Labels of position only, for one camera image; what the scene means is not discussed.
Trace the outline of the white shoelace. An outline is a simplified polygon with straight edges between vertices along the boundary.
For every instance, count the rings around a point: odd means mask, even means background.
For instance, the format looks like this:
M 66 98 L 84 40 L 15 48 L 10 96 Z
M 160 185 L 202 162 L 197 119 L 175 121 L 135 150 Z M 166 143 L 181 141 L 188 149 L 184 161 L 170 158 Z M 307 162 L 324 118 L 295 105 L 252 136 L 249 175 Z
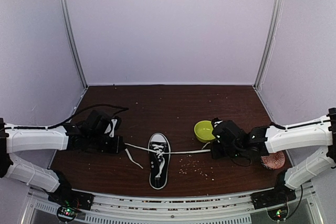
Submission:
M 163 167 L 166 164 L 166 160 L 163 157 L 164 155 L 167 155 L 168 157 L 170 157 L 171 154 L 173 154 L 173 155 L 180 155 L 180 154 L 200 154 L 200 153 L 207 153 L 207 152 L 211 151 L 211 150 L 201 149 L 201 150 L 196 150 L 196 151 L 172 152 L 171 149 L 170 149 L 170 146 L 167 145 L 168 151 L 165 152 L 164 151 L 164 147 L 162 147 L 161 145 L 158 145 L 158 144 L 153 144 L 153 148 L 140 147 L 140 146 L 133 145 L 133 144 L 130 144 L 130 143 L 126 143 L 126 146 L 130 146 L 130 147 L 137 148 L 137 149 L 140 149 L 140 150 L 148 151 L 149 153 L 154 153 L 154 155 L 158 159 L 162 159 L 163 160 L 163 164 L 159 165 L 159 171 L 155 175 L 155 179 L 160 179 L 161 178 Z

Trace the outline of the black white canvas sneaker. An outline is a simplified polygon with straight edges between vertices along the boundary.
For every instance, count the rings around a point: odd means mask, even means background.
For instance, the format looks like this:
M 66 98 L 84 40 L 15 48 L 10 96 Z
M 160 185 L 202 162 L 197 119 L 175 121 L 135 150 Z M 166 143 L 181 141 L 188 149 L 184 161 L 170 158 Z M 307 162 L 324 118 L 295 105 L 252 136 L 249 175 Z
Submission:
M 165 152 L 168 151 L 167 145 L 170 146 L 170 143 L 169 143 L 168 139 L 162 133 L 155 133 L 151 136 L 151 138 L 149 140 L 149 143 L 148 143 L 148 147 L 153 148 L 153 144 L 161 145 L 162 147 L 164 147 Z M 150 161 L 149 183 L 150 183 L 150 186 L 155 190 L 161 190 L 167 184 L 168 168 L 169 168 L 171 156 L 168 157 L 167 155 L 164 155 L 163 157 L 166 160 L 166 164 L 163 167 L 161 178 L 160 179 L 155 179 L 155 175 L 159 171 L 159 165 L 163 164 L 163 160 L 158 159 L 154 155 L 154 153 L 149 153 L 149 161 Z

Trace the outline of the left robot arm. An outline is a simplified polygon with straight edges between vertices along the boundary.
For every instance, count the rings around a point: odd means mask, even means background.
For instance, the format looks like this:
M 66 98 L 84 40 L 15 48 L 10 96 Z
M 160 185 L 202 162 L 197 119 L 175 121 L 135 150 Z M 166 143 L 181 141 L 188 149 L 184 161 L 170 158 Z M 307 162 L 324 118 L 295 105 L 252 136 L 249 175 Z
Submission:
M 64 205 L 76 197 L 65 178 L 33 154 L 52 155 L 56 151 L 87 151 L 116 154 L 124 150 L 116 131 L 121 124 L 118 116 L 93 110 L 77 123 L 63 122 L 51 126 L 22 126 L 1 121 L 1 177 L 15 179 L 54 193 Z

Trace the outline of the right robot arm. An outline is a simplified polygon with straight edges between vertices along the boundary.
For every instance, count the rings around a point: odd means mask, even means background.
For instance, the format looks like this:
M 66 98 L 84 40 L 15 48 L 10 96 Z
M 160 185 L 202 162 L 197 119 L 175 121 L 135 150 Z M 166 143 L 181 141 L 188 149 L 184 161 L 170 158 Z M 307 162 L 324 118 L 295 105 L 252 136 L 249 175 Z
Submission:
M 335 108 L 319 118 L 289 125 L 271 123 L 245 132 L 232 120 L 211 121 L 215 140 L 213 159 L 243 157 L 256 161 L 280 151 L 308 151 L 306 159 L 282 172 L 269 192 L 272 203 L 279 204 L 306 181 L 327 169 L 335 168 Z

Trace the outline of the lime green bowl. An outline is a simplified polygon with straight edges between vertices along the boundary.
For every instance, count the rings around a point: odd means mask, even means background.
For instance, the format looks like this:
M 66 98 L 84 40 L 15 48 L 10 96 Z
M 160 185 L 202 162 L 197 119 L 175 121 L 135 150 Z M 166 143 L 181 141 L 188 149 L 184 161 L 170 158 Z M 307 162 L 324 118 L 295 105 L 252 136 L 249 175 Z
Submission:
M 212 131 L 213 126 L 209 120 L 202 120 L 194 125 L 194 134 L 196 138 L 202 143 L 208 143 L 215 139 Z

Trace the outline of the front aluminium rail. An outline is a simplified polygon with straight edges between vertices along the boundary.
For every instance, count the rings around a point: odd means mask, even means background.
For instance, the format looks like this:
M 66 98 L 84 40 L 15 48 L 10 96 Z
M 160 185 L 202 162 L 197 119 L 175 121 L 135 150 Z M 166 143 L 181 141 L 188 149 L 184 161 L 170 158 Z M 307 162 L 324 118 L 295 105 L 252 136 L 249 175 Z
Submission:
M 95 193 L 89 210 L 71 223 L 277 223 L 270 215 L 288 207 L 284 223 L 324 223 L 311 182 L 288 203 L 256 209 L 252 192 L 199 197 L 136 197 Z

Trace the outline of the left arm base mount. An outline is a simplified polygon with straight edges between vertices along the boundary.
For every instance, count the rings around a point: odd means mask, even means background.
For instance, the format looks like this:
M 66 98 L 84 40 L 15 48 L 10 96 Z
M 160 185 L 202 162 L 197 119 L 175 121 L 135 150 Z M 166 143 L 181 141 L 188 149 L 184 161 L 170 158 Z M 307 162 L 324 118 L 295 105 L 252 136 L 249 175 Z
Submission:
M 48 200 L 57 203 L 56 217 L 63 223 L 74 221 L 83 210 L 91 210 L 94 195 L 80 191 L 46 192 Z

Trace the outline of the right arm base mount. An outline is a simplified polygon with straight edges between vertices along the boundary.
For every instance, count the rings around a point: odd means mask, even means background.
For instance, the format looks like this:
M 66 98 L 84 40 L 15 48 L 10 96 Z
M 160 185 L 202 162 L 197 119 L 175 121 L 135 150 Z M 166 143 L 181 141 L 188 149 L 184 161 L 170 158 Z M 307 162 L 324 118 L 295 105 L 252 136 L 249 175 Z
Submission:
M 296 191 L 287 187 L 277 187 L 251 194 L 254 209 L 266 209 L 273 221 L 285 221 L 290 216 L 288 203 L 295 200 Z

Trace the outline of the right aluminium frame post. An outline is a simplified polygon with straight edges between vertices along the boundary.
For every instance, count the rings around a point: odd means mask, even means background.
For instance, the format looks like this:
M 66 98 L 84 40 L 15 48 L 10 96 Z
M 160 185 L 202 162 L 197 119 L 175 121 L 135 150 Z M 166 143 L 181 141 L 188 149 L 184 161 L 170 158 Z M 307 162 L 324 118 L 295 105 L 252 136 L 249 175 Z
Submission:
M 272 8 L 272 15 L 271 15 L 271 20 L 269 24 L 269 29 L 268 29 L 268 34 L 266 38 L 266 43 L 264 46 L 259 70 L 257 73 L 257 77 L 254 83 L 254 89 L 256 91 L 261 90 L 262 83 L 264 81 L 264 78 L 266 76 L 266 72 L 268 69 L 269 61 L 271 58 L 273 46 L 275 43 L 275 35 L 277 31 L 277 27 L 280 21 L 280 16 L 281 16 L 281 10 L 283 6 L 283 1 L 284 0 L 274 0 L 273 8 Z

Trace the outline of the aluminium frame post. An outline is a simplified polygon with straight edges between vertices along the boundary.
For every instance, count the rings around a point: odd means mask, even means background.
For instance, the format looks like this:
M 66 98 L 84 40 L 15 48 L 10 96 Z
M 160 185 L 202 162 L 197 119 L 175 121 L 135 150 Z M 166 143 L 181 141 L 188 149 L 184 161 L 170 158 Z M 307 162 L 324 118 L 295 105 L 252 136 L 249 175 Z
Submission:
M 272 8 L 272 15 L 271 15 L 271 20 L 269 24 L 269 29 L 268 29 L 268 34 L 266 38 L 266 43 L 264 46 L 259 70 L 257 73 L 257 77 L 254 83 L 254 89 L 256 91 L 261 90 L 262 83 L 264 81 L 264 78 L 266 76 L 266 72 L 268 69 L 269 61 L 271 58 L 273 46 L 275 43 L 275 35 L 277 31 L 277 27 L 280 21 L 280 16 L 281 16 L 281 10 L 283 6 L 283 1 L 284 0 L 274 0 L 273 8 Z
M 82 68 L 82 64 L 79 59 L 78 50 L 75 42 L 74 32 L 71 25 L 70 14 L 68 9 L 67 0 L 60 0 L 62 15 L 65 23 L 66 35 L 70 47 L 70 52 L 74 60 L 75 69 L 78 73 L 81 85 L 84 89 L 88 88 L 88 84 L 85 78 L 85 74 Z

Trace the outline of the left aluminium frame post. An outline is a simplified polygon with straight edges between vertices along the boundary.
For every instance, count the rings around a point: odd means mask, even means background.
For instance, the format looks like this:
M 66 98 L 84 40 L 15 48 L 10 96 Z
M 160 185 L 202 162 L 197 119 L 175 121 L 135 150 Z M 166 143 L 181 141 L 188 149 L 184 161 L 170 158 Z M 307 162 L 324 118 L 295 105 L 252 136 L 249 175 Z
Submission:
M 65 23 L 66 35 L 70 47 L 70 52 L 74 60 L 75 69 L 78 73 L 81 85 L 84 89 L 88 88 L 88 84 L 85 78 L 85 74 L 82 68 L 82 64 L 79 59 L 78 50 L 75 42 L 74 32 L 71 25 L 70 14 L 68 9 L 67 0 L 60 0 L 62 15 Z

